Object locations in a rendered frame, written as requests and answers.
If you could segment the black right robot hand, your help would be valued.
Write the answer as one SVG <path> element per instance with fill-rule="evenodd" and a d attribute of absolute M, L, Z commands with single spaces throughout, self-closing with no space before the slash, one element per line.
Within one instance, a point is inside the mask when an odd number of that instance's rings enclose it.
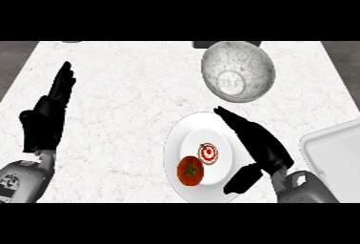
<path fill-rule="evenodd" d="M 256 161 L 254 164 L 240 169 L 225 184 L 225 194 L 246 193 L 263 177 L 262 172 L 268 172 L 271 175 L 275 191 L 284 191 L 287 170 L 294 165 L 294 160 L 282 142 L 260 124 L 247 120 L 222 106 L 215 109 L 215 113 L 234 129 Z"/>

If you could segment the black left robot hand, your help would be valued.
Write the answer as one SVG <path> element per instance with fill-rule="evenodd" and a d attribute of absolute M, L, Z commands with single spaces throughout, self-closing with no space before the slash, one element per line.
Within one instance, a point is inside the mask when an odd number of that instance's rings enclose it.
<path fill-rule="evenodd" d="M 66 112 L 74 84 L 73 65 L 66 62 L 57 73 L 49 94 L 40 98 L 35 109 L 23 111 L 20 114 L 26 153 L 57 150 L 63 138 Z"/>

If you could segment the red and white cupcake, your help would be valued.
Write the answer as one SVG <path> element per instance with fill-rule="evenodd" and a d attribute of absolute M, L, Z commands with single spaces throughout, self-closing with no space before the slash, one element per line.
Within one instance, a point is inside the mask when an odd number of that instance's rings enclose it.
<path fill-rule="evenodd" d="M 198 147 L 198 158 L 206 165 L 213 165 L 219 160 L 219 149 L 212 143 L 203 143 Z"/>

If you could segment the white round plate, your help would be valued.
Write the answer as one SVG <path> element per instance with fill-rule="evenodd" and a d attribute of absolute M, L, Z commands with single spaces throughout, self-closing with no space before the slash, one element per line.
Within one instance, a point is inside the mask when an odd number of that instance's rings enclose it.
<path fill-rule="evenodd" d="M 186 116 L 166 141 L 166 175 L 189 202 L 229 202 L 225 186 L 253 159 L 223 119 L 213 112 Z"/>

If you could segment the grey speckled bowl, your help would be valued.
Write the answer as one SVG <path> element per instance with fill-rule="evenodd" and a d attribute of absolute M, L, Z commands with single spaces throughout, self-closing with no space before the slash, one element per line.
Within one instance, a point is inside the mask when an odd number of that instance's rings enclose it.
<path fill-rule="evenodd" d="M 272 89 L 276 68 L 265 50 L 247 41 L 217 42 L 201 59 L 210 91 L 228 102 L 256 101 Z"/>

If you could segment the white rectangular tray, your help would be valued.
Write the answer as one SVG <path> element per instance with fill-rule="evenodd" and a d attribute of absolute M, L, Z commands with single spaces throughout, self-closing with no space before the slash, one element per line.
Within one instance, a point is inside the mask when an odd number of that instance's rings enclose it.
<path fill-rule="evenodd" d="M 338 200 L 360 203 L 360 119 L 309 133 L 300 151 Z"/>

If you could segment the red tomato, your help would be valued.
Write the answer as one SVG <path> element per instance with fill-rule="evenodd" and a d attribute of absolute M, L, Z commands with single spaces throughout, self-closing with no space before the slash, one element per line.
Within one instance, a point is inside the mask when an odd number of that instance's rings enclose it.
<path fill-rule="evenodd" d="M 197 186 L 204 177 L 204 167 L 195 156 L 186 156 L 178 165 L 178 178 L 184 185 Z"/>

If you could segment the dark grey appliance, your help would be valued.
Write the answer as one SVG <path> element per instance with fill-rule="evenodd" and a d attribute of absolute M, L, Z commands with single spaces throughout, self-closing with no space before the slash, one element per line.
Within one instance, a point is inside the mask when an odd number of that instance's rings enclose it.
<path fill-rule="evenodd" d="M 260 47 L 262 41 L 194 41 L 195 49 L 210 49 L 213 46 L 220 47 Z"/>

